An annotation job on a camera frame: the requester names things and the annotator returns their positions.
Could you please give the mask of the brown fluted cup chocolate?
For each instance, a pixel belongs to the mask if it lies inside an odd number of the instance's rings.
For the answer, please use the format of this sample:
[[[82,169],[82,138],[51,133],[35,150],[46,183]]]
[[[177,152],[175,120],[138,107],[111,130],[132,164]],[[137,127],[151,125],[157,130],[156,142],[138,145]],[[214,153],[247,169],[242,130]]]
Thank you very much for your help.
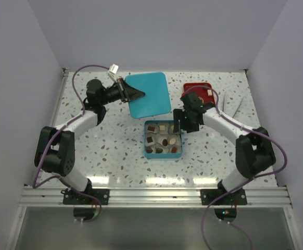
[[[167,146],[167,145],[168,145],[168,141],[167,141],[166,139],[164,139],[164,140],[162,141],[162,144],[163,144],[164,146]]]

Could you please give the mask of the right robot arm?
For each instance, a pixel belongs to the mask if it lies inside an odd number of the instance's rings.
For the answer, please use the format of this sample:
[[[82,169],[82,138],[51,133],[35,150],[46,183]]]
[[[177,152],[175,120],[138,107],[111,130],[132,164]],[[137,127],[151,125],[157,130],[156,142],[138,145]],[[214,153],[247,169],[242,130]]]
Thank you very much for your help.
[[[263,127],[253,129],[240,125],[235,119],[221,112],[214,103],[203,103],[196,93],[181,97],[182,109],[173,111],[174,132],[199,131],[200,126],[208,126],[227,138],[235,146],[235,169],[218,183],[217,199],[221,204],[229,204],[235,199],[235,192],[241,184],[246,184],[257,174],[275,164],[276,157]]]

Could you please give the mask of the metal tongs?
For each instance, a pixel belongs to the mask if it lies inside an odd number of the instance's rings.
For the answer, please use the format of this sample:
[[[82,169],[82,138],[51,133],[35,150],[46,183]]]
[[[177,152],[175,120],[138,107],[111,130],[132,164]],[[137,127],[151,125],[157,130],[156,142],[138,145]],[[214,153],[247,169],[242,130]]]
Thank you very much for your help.
[[[245,99],[245,96],[240,100],[236,100],[232,97],[228,97],[227,92],[224,92],[221,104],[221,111],[232,118],[235,118],[237,113],[239,112],[242,103]]]

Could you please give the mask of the teal tin box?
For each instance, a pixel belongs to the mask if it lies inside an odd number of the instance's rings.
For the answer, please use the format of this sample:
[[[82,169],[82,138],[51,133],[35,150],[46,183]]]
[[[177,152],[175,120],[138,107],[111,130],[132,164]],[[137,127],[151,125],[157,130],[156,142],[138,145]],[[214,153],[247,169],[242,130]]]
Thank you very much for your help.
[[[165,130],[160,130],[160,126],[166,127]],[[155,128],[154,131],[149,131],[148,127],[152,126]],[[174,134],[173,131],[173,120],[147,120],[144,123],[144,154],[147,159],[178,159],[182,156],[182,136],[180,134]],[[153,138],[153,143],[147,143],[147,138]],[[169,140],[175,138],[176,143],[171,145]],[[162,141],[166,139],[168,145],[164,146]],[[151,147],[152,153],[147,153],[146,148]]]

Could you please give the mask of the teal tin lid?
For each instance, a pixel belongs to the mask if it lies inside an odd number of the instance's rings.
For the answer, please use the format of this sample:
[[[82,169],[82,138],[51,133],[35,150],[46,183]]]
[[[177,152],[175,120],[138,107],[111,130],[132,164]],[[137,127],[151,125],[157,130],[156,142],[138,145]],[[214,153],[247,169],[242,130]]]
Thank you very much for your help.
[[[171,111],[167,79],[164,73],[132,74],[127,76],[125,81],[129,86],[145,93],[145,96],[129,102],[132,118],[163,115]]]

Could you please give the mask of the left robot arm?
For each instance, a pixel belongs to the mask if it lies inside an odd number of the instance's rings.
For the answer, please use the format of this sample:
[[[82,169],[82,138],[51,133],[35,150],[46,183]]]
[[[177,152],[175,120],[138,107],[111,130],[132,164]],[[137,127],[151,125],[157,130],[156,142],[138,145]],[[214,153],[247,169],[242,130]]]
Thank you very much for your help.
[[[34,159],[36,173],[32,187],[37,189],[45,184],[44,181],[37,182],[39,172],[44,171],[74,191],[74,197],[79,203],[90,203],[93,198],[92,184],[75,167],[75,141],[89,129],[100,125],[107,112],[107,104],[118,100],[127,103],[144,96],[145,92],[128,85],[123,78],[118,78],[110,87],[104,87],[98,79],[89,81],[86,98],[82,100],[82,111],[62,125],[41,129]]]

